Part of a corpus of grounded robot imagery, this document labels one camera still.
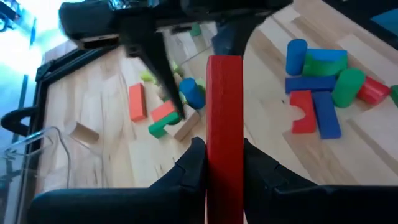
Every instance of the green cylinder block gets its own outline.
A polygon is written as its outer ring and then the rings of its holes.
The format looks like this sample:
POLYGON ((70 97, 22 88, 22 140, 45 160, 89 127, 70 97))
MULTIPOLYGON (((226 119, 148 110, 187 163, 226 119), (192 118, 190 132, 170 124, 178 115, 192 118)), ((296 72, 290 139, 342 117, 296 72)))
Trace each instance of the green cylinder block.
POLYGON ((342 71, 331 93, 335 106, 346 108, 352 104, 363 83, 365 83, 365 73, 360 69, 349 68, 342 71))

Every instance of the orange rectangular block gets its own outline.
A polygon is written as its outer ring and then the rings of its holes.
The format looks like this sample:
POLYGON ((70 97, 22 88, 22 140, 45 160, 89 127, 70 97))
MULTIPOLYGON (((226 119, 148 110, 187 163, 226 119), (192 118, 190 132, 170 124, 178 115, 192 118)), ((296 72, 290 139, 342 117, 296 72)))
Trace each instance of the orange rectangular block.
POLYGON ((129 87, 130 119, 137 122, 147 117, 145 91, 141 83, 129 87))
POLYGON ((170 113, 175 111, 174 105, 171 100, 167 100, 164 104, 150 112, 154 122, 158 122, 170 113))

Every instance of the red rectangular block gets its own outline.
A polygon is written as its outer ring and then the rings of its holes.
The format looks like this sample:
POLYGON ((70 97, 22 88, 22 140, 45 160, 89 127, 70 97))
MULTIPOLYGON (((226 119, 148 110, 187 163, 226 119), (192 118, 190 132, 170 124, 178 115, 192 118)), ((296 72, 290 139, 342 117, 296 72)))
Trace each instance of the red rectangular block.
POLYGON ((154 120, 154 122, 158 122, 161 119, 165 118, 170 113, 175 111, 174 105, 171 100, 167 100, 164 104, 158 106, 152 112, 150 112, 150 116, 154 120))
POLYGON ((129 87, 129 101, 131 121, 136 122, 145 119, 147 117, 147 109, 144 86, 141 83, 129 87))
POLYGON ((209 224, 243 223, 243 60, 213 55, 206 73, 209 224))

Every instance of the small green block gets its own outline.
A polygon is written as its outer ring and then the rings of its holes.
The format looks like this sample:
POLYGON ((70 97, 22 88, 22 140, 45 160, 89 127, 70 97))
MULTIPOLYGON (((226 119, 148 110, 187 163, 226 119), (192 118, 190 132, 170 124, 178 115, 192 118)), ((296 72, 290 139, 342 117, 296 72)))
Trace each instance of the small green block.
POLYGON ((393 102, 398 106, 398 85, 393 85, 391 87, 391 93, 390 96, 393 100, 393 102))
POLYGON ((174 61, 172 62, 172 69, 174 73, 179 74, 181 78, 183 77, 182 69, 174 61))
POLYGON ((179 93, 180 93, 181 102, 182 102, 183 104, 186 104, 186 103, 187 103, 186 97, 184 96, 184 94, 183 94, 182 92, 179 92, 179 93))
POLYGON ((165 118, 160 121, 152 124, 148 127, 149 133, 153 135, 155 138, 161 138, 166 134, 164 127, 168 124, 177 124, 180 122, 180 116, 177 112, 170 113, 165 118))
POLYGON ((335 106, 346 108, 352 104, 363 83, 365 83, 365 73, 360 69, 349 68, 342 71, 331 93, 335 106))
POLYGON ((206 95, 206 82, 202 78, 198 78, 195 81, 203 94, 206 95))
POLYGON ((155 138, 161 138, 166 134, 164 130, 164 126, 159 123, 154 123, 153 125, 148 127, 149 133, 153 135, 155 138))
POLYGON ((325 62, 315 60, 311 54, 305 55, 305 62, 303 67, 303 76, 324 77, 330 75, 338 75, 348 67, 347 55, 335 62, 325 62))
POLYGON ((194 23, 191 27, 191 31, 189 32, 192 37, 196 37, 201 34, 201 29, 199 24, 194 23))
POLYGON ((140 77, 144 82, 153 82, 155 80, 155 78, 148 70, 141 72, 140 77))

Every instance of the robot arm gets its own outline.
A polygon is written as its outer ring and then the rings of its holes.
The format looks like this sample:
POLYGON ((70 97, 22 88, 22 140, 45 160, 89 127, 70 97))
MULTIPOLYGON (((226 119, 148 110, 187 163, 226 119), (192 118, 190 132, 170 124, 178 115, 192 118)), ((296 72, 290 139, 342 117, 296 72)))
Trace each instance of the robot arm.
POLYGON ((82 49, 121 44, 128 57, 140 57, 185 117, 174 82, 162 29, 184 32, 194 22, 216 21, 215 54, 242 55, 256 26, 292 0, 109 0, 63 3, 66 35, 82 49))

